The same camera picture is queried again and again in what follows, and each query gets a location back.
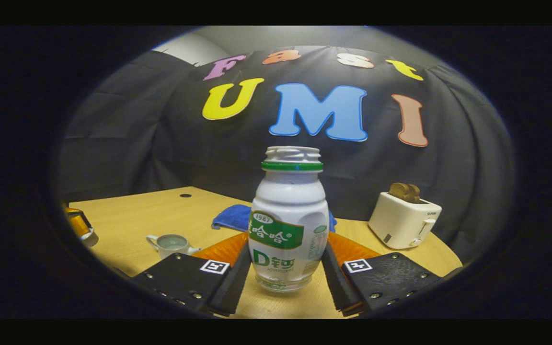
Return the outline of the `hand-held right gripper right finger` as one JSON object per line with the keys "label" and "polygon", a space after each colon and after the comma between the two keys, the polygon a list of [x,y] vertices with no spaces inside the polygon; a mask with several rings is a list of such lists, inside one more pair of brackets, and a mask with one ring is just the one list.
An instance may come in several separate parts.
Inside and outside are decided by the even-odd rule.
{"label": "hand-held right gripper right finger", "polygon": [[441,279],[403,253],[380,254],[336,233],[328,234],[322,265],[343,316],[390,311]]}

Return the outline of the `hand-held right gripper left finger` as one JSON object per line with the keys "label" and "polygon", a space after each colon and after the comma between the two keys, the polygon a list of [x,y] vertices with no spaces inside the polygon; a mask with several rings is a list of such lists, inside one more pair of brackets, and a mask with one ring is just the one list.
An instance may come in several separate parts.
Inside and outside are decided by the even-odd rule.
{"label": "hand-held right gripper left finger", "polygon": [[158,299],[192,313],[236,313],[251,266],[248,234],[240,233],[188,255],[173,253],[132,281]]}

